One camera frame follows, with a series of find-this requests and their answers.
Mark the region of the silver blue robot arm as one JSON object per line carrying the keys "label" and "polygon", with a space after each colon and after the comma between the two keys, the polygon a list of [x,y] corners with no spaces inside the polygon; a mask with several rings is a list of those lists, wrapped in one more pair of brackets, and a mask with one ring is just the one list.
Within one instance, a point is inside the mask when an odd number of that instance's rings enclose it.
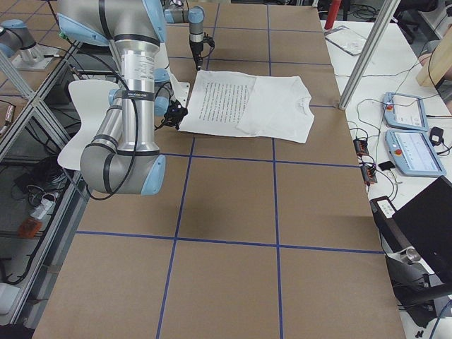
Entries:
{"label": "silver blue robot arm", "polygon": [[194,59],[197,71],[203,65],[203,46],[206,37],[203,30],[205,13],[202,7],[194,6],[189,8],[183,1],[166,1],[164,5],[165,20],[169,24],[188,23],[189,24],[189,46]]}
{"label": "silver blue robot arm", "polygon": [[90,196],[158,194],[166,157],[155,142],[155,57],[166,41],[160,1],[61,1],[60,31],[72,40],[114,47],[120,88],[81,155]]}

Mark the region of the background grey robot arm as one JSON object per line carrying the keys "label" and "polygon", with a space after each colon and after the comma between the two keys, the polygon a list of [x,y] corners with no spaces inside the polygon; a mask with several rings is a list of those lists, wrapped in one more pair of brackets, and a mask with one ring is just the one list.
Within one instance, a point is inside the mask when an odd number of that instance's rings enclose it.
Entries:
{"label": "background grey robot arm", "polygon": [[38,44],[19,19],[1,22],[1,51],[9,59],[15,56],[12,64],[21,71],[43,71],[53,59],[61,56],[58,47]]}

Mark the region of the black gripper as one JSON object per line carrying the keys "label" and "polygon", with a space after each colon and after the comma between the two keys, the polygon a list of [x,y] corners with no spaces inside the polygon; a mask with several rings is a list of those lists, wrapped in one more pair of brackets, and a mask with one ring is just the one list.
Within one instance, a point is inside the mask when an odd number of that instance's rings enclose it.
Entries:
{"label": "black gripper", "polygon": [[165,113],[165,126],[179,129],[179,125],[186,115],[187,108],[183,107],[179,102],[172,103]]}
{"label": "black gripper", "polygon": [[201,70],[203,65],[203,58],[202,58],[202,52],[203,52],[203,38],[204,34],[193,34],[191,33],[189,35],[189,45],[191,49],[192,56],[194,58],[195,67],[196,70]]}

